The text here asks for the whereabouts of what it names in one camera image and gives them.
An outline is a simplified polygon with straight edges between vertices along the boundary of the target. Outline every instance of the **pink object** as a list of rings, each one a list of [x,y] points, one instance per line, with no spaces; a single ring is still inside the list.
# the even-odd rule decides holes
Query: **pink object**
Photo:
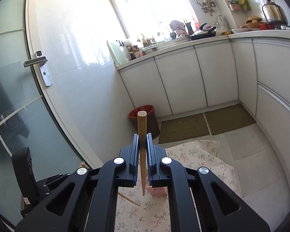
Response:
[[[148,193],[150,193],[152,196],[163,196],[163,195],[167,195],[166,187],[146,186],[145,188],[148,191]]]

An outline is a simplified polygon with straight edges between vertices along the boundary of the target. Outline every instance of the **stainless steel kettle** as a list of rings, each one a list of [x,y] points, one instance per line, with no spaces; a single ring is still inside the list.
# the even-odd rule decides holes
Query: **stainless steel kettle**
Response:
[[[288,20],[284,10],[276,3],[267,0],[267,2],[262,6],[262,11],[269,24],[288,25]]]

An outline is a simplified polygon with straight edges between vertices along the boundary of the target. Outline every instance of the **plate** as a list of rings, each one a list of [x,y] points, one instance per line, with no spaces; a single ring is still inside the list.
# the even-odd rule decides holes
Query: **plate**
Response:
[[[233,33],[242,33],[242,32],[248,32],[250,31],[250,28],[237,28],[237,29],[232,29]]]

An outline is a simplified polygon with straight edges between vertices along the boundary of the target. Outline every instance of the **cabinet door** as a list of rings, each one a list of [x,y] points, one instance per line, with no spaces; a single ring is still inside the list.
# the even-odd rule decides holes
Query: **cabinet door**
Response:
[[[231,41],[238,80],[239,100],[256,114],[257,106],[257,68],[252,39]]]
[[[199,62],[194,48],[155,58],[173,114],[206,107]]]
[[[238,100],[237,75],[229,41],[195,46],[208,106]]]
[[[275,142],[285,173],[290,178],[290,105],[259,84],[256,117]]]
[[[120,71],[135,107],[151,104],[157,117],[171,115],[171,108],[153,58]]]
[[[290,103],[290,41],[254,39],[258,81]]]

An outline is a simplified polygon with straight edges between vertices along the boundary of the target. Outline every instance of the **metal screw head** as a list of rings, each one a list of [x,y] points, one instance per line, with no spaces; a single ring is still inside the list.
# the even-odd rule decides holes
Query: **metal screw head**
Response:
[[[121,158],[121,157],[118,157],[118,158],[115,158],[115,159],[114,159],[114,163],[115,163],[115,164],[121,164],[121,163],[123,163],[123,162],[124,162],[124,159]]]
[[[79,175],[83,175],[83,174],[87,173],[87,169],[84,168],[84,167],[81,167],[81,168],[79,168],[79,169],[77,170],[77,173],[78,173]]]
[[[209,169],[207,167],[200,167],[199,172],[202,174],[207,174],[209,172]]]
[[[170,157],[164,157],[161,159],[161,161],[164,164],[170,164],[172,162],[172,159]]]

